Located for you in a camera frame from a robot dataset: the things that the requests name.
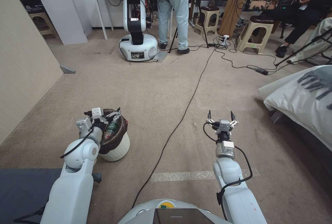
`robot screen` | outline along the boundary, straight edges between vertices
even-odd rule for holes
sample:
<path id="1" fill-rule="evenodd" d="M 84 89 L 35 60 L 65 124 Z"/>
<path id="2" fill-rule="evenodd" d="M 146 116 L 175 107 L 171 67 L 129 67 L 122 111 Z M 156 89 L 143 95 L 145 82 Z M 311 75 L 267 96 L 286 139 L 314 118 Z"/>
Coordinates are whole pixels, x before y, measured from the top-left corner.
<path id="1" fill-rule="evenodd" d="M 153 224 L 211 224 L 212 222 L 197 208 L 156 208 Z"/>

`beige carpet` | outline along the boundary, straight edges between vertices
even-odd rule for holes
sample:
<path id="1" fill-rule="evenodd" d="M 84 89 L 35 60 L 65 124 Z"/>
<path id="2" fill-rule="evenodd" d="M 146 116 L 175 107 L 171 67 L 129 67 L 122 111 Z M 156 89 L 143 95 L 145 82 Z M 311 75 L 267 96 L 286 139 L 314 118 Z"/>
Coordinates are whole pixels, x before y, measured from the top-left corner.
<path id="1" fill-rule="evenodd" d="M 157 34 L 157 29 L 150 32 Z M 88 223 L 99 224 L 116 223 L 131 208 L 213 51 L 200 48 L 180 56 L 174 50 L 161 64 L 132 63 L 122 59 L 118 50 L 119 38 L 125 31 L 107 33 L 106 41 L 101 30 L 94 30 L 86 44 L 63 46 L 59 39 L 47 41 L 59 63 L 75 69 L 76 74 L 63 75 L 0 146 L 1 168 L 60 168 L 60 155 L 78 138 L 75 120 L 92 107 L 121 107 L 129 121 L 131 147 L 120 161 L 110 163 L 99 157 L 94 167 L 95 172 L 102 173 L 102 182 L 94 185 Z M 303 45 L 309 34 L 310 31 L 294 48 Z M 274 55 L 282 41 L 279 36 L 280 30 L 272 35 L 266 54 Z M 189 43 L 203 44 L 191 27 Z M 212 54 L 188 112 L 156 172 L 212 170 L 215 144 L 204 135 L 202 125 L 209 109 L 214 119 L 230 118 L 232 110 L 240 121 L 232 140 L 259 172 L 260 176 L 247 184 L 267 222 L 332 223 L 332 201 L 324 191 L 331 186 L 331 180 L 292 127 L 274 125 L 269 120 L 271 113 L 257 94 L 261 86 L 310 65 L 289 65 L 264 76 L 249 69 L 234 69 L 221 56 Z M 233 60 L 235 66 L 273 68 L 274 59 L 269 56 L 225 51 L 224 57 Z M 243 169 L 247 168 L 239 152 L 236 160 Z M 215 180 L 149 182 L 137 203 L 172 198 L 222 216 L 215 196 L 219 190 Z"/>

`black shoe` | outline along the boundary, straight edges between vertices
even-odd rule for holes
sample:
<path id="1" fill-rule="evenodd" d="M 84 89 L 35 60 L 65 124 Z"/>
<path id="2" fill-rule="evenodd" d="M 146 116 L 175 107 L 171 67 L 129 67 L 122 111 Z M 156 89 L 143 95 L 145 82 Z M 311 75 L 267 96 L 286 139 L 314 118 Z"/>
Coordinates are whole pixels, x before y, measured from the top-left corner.
<path id="1" fill-rule="evenodd" d="M 190 49 L 188 49 L 188 48 L 185 49 L 185 50 L 180 50 L 180 49 L 178 49 L 177 52 L 178 52 L 178 53 L 181 53 L 181 54 L 187 54 L 187 53 L 190 52 Z"/>
<path id="2" fill-rule="evenodd" d="M 161 43 L 161 44 L 160 44 L 160 49 L 161 49 L 161 50 L 165 50 L 166 47 L 167 47 L 167 44 L 164 44 L 164 43 Z"/>
<path id="3" fill-rule="evenodd" d="M 280 46 L 276 50 L 277 57 L 283 58 L 285 57 L 285 54 L 287 53 L 287 46 Z"/>

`wall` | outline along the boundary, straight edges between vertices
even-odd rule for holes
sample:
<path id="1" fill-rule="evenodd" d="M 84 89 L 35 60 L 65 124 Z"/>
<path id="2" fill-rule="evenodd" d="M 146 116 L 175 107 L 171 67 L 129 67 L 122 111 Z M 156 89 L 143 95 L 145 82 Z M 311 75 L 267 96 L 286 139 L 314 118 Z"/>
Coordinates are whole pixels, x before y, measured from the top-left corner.
<path id="1" fill-rule="evenodd" d="M 0 142 L 62 70 L 19 0 L 0 0 Z"/>
<path id="2" fill-rule="evenodd" d="M 75 4 L 77 14 L 81 20 L 81 23 L 82 23 L 82 26 L 84 29 L 84 33 L 86 36 L 88 36 L 92 32 L 92 27 L 91 27 L 90 19 L 87 15 L 84 1 L 83 0 L 73 0 L 73 1 Z"/>
<path id="3" fill-rule="evenodd" d="M 95 0 L 83 0 L 83 1 L 84 1 L 85 7 L 87 10 L 87 14 L 90 19 L 90 23 L 91 23 L 92 27 L 101 27 Z M 99 1 L 100 12 L 103 17 L 104 25 L 105 25 L 105 27 L 110 27 L 111 21 L 110 21 L 108 12 L 107 12 L 107 7 L 105 4 L 105 1 L 104 0 L 98 0 L 98 1 Z M 119 0 L 109 0 L 109 1 L 114 5 L 117 5 L 119 3 Z M 123 5 L 122 2 L 118 7 L 113 7 L 113 6 L 109 5 L 112 23 L 113 23 L 114 27 L 123 27 L 122 5 Z"/>

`seated person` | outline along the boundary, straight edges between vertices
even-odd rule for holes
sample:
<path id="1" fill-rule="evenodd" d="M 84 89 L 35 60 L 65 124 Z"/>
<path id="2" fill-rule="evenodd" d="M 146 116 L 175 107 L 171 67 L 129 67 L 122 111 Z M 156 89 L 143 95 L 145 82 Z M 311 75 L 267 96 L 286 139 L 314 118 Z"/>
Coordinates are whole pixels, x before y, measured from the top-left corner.
<path id="1" fill-rule="evenodd" d="M 315 30 L 310 35 L 309 39 L 305 43 L 308 44 L 311 42 L 313 38 L 316 36 L 322 35 L 326 31 L 332 28 L 332 17 L 326 18 L 322 20 L 321 23 L 315 28 Z M 332 45 L 322 39 L 314 42 L 310 46 L 303 49 L 301 52 L 297 53 L 296 56 L 290 58 L 288 60 L 289 63 L 295 63 L 297 64 L 298 61 L 302 61 L 304 59 L 308 59 L 311 57 L 315 57 L 316 55 L 322 53 L 322 52 L 328 52 L 332 50 Z"/>
<path id="2" fill-rule="evenodd" d="M 290 44 L 294 44 L 308 28 L 320 21 L 329 13 L 332 0 L 295 0 L 293 6 L 288 9 L 275 9 L 268 12 L 268 16 L 275 20 L 287 21 L 293 19 L 296 22 L 295 29 L 276 50 L 276 55 L 283 58 Z"/>

